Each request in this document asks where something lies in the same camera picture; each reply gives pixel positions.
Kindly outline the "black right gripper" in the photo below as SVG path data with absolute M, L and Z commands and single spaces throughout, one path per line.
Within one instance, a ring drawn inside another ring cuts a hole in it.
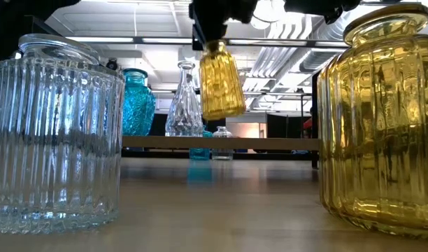
M 189 17 L 217 18 L 221 22 L 228 19 L 249 23 L 258 0 L 192 0 L 189 5 Z M 198 20 L 192 25 L 192 49 L 202 51 L 207 42 L 222 39 L 227 31 L 226 24 L 202 23 Z

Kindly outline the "ribbed yellow glass vase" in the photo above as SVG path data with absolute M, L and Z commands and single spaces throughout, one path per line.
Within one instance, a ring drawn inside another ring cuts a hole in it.
M 200 61 L 201 106 L 205 120 L 235 117 L 246 110 L 236 60 L 223 40 L 206 44 Z

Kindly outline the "tall diamond-cut clear vase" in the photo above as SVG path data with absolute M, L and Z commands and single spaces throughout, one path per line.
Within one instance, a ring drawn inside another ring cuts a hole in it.
M 200 105 L 194 91 L 192 70 L 194 63 L 181 61 L 180 82 L 173 96 L 165 124 L 166 137 L 202 137 L 204 126 Z

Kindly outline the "tall embossed blue glass vase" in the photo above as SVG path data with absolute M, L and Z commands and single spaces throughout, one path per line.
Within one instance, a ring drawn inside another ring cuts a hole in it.
M 155 96 L 148 87 L 148 73 L 128 68 L 125 78 L 122 133 L 125 136 L 147 136 L 155 115 Z

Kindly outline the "short blue glass vase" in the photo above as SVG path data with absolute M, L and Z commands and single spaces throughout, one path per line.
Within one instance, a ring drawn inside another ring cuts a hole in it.
M 203 137 L 212 137 L 213 133 L 209 132 L 204 125 Z M 209 148 L 191 148 L 191 160 L 210 160 L 211 150 Z

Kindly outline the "short clear glass vase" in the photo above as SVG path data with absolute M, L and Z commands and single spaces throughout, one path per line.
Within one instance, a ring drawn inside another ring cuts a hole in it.
M 216 138 L 232 138 L 233 135 L 227 130 L 226 126 L 217 126 L 217 131 L 213 133 Z M 213 148 L 211 151 L 213 160 L 233 160 L 233 149 Z

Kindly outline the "ribbed clear glass jar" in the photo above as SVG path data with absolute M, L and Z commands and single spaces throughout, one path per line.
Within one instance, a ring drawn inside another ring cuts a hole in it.
M 118 215 L 124 77 L 88 45 L 26 34 L 0 61 L 0 232 L 90 229 Z

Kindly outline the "wide yellow glass jar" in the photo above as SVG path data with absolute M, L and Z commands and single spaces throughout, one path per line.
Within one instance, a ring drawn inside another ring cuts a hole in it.
M 318 76 L 320 199 L 353 225 L 428 239 L 428 7 L 353 20 Z

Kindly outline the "long ceiling light strip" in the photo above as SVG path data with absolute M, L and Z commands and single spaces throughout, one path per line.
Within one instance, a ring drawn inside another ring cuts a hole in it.
M 81 43 L 112 44 L 150 44 L 150 45 L 190 45 L 190 37 L 109 37 L 109 36 L 68 36 L 68 39 Z M 348 45 L 340 41 L 319 41 L 303 39 L 268 39 L 268 38 L 224 38 L 229 46 L 269 46 L 292 48 L 336 48 L 346 49 Z

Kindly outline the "person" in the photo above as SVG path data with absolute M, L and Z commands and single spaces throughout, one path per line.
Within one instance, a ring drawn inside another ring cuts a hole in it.
M 313 117 L 311 116 L 308 120 L 303 123 L 303 136 L 304 138 L 312 137 L 312 129 L 313 129 Z

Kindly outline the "black aluminium table frame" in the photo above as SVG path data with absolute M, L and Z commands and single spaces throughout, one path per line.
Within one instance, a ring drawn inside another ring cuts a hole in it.
M 171 159 L 189 159 L 190 154 L 186 152 L 163 152 L 163 151 L 137 151 L 122 150 L 123 158 L 171 158 Z M 235 160 L 312 160 L 313 156 L 307 154 L 289 154 L 289 153 L 234 153 Z

